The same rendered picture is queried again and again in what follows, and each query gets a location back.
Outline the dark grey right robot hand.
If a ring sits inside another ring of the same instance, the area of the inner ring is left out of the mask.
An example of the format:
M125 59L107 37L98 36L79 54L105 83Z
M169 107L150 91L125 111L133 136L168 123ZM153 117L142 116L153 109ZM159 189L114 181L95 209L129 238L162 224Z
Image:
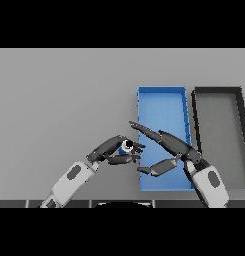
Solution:
M196 171L201 171L211 166L211 164L203 158L199 151L194 149L190 144L184 142L180 138L162 130L155 132L146 126L135 123L133 121L130 121L130 125L133 129L140 131L146 137L155 141L168 153L173 155L173 158L164 159L150 167L139 166L137 168L139 172L158 177L176 168L178 160L181 160L184 163L187 161L191 162L193 164L193 168Z

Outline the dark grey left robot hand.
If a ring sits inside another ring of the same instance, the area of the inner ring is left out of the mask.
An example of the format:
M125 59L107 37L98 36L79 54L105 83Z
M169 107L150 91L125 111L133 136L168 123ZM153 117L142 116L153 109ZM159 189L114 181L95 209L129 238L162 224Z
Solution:
M124 140L131 140L125 136L114 136L97 148L95 148L90 154L86 156L90 163L108 161L110 165L128 164L130 162L136 162L139 159L138 153L141 153L145 145L137 143L133 140L133 150L130 154L119 154L113 156L113 153L119 149L121 143Z

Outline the blue pipe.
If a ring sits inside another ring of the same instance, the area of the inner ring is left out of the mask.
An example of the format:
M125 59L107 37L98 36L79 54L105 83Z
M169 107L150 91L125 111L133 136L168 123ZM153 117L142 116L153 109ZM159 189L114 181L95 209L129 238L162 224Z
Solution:
M132 150L133 142L131 140L124 140L119 147L120 154L130 154Z

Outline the blue bin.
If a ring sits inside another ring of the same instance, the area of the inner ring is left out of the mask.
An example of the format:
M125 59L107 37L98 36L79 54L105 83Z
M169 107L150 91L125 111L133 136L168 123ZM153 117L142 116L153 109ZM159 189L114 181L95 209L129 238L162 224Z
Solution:
M138 122L151 130L163 130L191 144L190 121L185 86L139 86ZM160 145L138 133L138 141L146 148L140 154L140 166L151 166L172 158ZM153 177L140 174L141 192L192 191L193 187L186 177L184 163L178 161L176 168Z

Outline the dark grey bin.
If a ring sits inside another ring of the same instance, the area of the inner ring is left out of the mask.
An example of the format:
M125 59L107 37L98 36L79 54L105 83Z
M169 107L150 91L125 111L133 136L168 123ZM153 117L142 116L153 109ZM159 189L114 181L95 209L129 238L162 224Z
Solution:
M245 189L245 106L240 87L195 87L191 93L198 150L227 189Z

